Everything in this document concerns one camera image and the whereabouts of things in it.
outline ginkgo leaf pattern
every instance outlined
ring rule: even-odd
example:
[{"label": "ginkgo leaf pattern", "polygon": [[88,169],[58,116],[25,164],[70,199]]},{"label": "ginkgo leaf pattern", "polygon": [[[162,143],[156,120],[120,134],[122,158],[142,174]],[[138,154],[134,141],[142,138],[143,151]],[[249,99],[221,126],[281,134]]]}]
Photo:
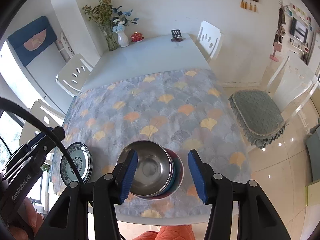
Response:
[{"label": "ginkgo leaf pattern", "polygon": [[[112,172],[124,147],[137,140],[155,141],[181,158],[184,176],[178,173],[182,183],[177,191],[160,200],[129,194],[122,205],[115,206],[117,214],[207,219],[211,207],[198,198],[188,169],[191,149],[196,149],[203,162],[228,179],[242,183],[250,179],[248,156],[236,119],[211,70],[168,71],[84,91],[73,100],[63,127],[66,147],[83,142],[92,154],[89,182]],[[52,161],[55,192],[65,188],[60,159],[57,151]]]}]

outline wall-mounted tv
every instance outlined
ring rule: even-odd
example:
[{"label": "wall-mounted tv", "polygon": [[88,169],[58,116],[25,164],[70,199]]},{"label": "wall-mounted tv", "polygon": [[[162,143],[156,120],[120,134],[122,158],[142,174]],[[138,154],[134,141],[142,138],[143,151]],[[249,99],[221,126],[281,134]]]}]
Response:
[{"label": "wall-mounted tv", "polygon": [[299,22],[296,18],[293,18],[290,34],[295,36],[301,42],[306,43],[307,35],[308,35],[308,28]]}]

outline green seat cushion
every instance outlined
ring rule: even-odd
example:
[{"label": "green seat cushion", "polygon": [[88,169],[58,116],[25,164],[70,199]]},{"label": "green seat cushion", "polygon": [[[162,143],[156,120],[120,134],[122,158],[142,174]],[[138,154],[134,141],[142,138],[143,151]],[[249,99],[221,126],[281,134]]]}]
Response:
[{"label": "green seat cushion", "polygon": [[237,91],[229,102],[251,145],[262,149],[283,134],[286,123],[266,92]]}]

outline dining table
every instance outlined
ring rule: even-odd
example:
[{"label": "dining table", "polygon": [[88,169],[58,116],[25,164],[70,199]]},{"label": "dining table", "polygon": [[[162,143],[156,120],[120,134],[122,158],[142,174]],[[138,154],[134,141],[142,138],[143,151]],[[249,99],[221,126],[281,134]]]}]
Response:
[{"label": "dining table", "polygon": [[[93,68],[66,114],[65,147],[83,142],[92,155],[89,182],[111,172],[126,145],[147,139],[172,150],[182,161],[179,186],[165,198],[133,194],[116,205],[117,220],[146,225],[207,222],[211,205],[196,193],[188,152],[228,179],[246,183],[248,155],[236,118],[219,81],[195,42],[183,33],[145,38],[106,52]],[[60,175],[62,153],[56,150],[51,180],[55,194],[66,185]],[[234,202],[234,214],[238,213]]]}]

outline person's leg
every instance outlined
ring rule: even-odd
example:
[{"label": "person's leg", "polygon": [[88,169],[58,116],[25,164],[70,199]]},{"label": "person's leg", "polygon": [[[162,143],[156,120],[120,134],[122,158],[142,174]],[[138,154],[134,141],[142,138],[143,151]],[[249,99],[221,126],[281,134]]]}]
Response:
[{"label": "person's leg", "polygon": [[173,240],[173,239],[195,240],[195,235],[191,225],[184,226],[161,226],[161,229],[155,240]]},{"label": "person's leg", "polygon": [[155,232],[155,231],[147,231],[132,240],[155,240],[157,234],[158,232]]}]

